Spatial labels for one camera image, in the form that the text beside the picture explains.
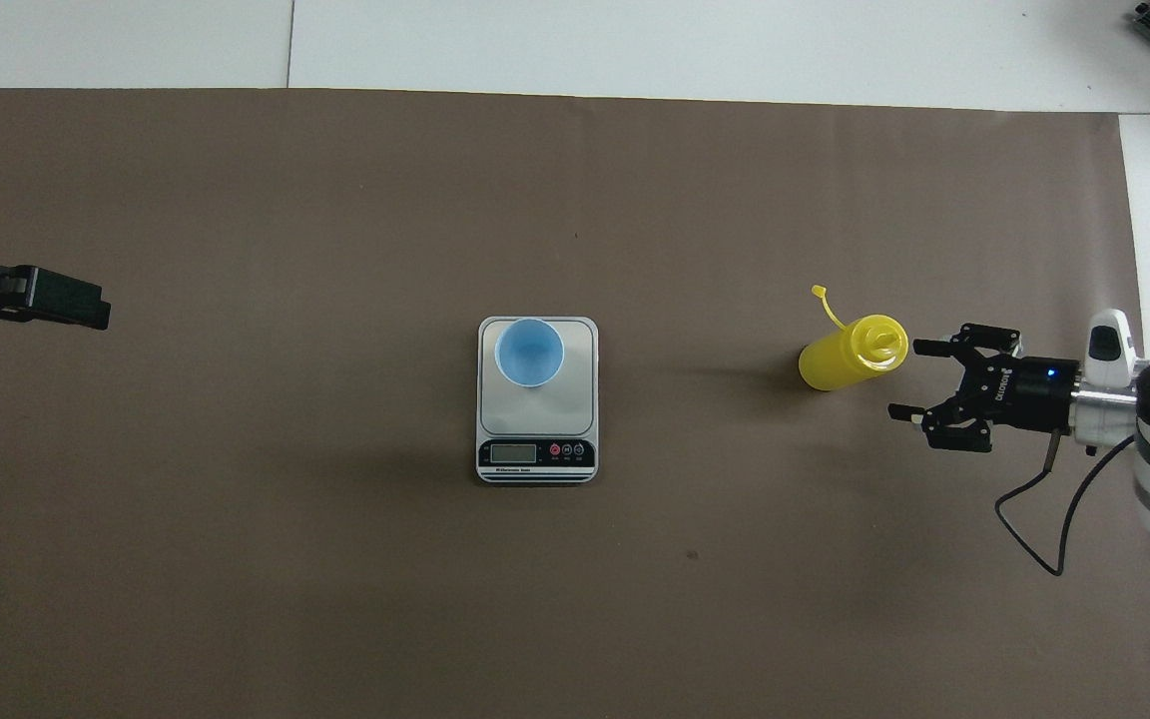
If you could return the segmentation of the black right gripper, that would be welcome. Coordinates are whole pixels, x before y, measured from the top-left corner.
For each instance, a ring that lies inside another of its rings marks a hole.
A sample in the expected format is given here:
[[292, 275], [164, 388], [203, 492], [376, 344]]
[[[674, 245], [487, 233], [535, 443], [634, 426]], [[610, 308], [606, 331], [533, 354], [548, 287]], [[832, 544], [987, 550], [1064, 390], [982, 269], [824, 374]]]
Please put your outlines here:
[[890, 403], [890, 419], [911, 423], [931, 449], [990, 453], [991, 422], [1034, 433], [1070, 433], [1080, 364], [1055, 357], [1015, 357], [1022, 335], [1010, 328], [963, 324], [940, 341], [913, 341], [913, 354], [982, 364], [977, 393], [940, 405]]

